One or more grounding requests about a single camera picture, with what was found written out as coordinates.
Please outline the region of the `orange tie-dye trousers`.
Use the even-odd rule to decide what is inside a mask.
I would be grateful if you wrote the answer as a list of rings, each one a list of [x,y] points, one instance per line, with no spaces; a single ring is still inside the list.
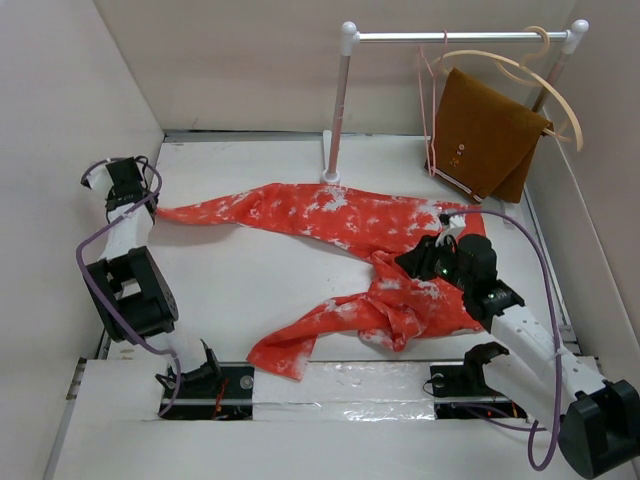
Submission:
[[[370,263],[367,291],[333,297],[259,342],[247,359],[266,372],[301,380],[316,340],[357,333],[368,343],[401,352],[414,338],[476,333],[481,326],[446,282],[412,280],[396,258],[441,230],[438,216],[462,204],[377,194],[336,185],[272,183],[197,204],[158,209],[186,225],[238,224],[339,247]]]

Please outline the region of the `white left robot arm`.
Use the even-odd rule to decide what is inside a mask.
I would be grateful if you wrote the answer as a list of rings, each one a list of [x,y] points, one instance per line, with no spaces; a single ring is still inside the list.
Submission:
[[[177,326],[177,302],[148,247],[162,180],[144,156],[97,162],[81,184],[105,200],[107,224],[76,250],[76,261],[109,338],[167,359],[160,382],[212,396],[223,373],[213,350]]]

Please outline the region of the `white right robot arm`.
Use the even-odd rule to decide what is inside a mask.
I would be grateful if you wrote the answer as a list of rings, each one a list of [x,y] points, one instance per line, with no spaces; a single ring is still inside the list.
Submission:
[[[465,355],[462,381],[513,400],[550,435],[575,473],[594,479],[639,455],[639,394],[584,364],[499,279],[489,239],[425,236],[396,263],[421,281],[457,288],[471,318],[494,338]]]

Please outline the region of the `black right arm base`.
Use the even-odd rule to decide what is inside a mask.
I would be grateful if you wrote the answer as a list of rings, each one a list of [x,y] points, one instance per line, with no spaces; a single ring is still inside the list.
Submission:
[[[461,362],[432,364],[423,391],[434,400],[436,418],[525,420],[524,409],[485,383],[482,368],[495,357],[507,354],[507,348],[490,342],[474,346]]]

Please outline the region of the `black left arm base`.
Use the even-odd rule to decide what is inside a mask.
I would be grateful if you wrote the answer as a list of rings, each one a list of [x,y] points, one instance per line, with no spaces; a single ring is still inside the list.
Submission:
[[[176,398],[177,375],[169,366],[156,374],[163,395],[160,417],[166,420],[244,421],[253,419],[255,369],[248,363],[220,363],[214,351],[201,341],[204,361],[195,370],[182,372]]]

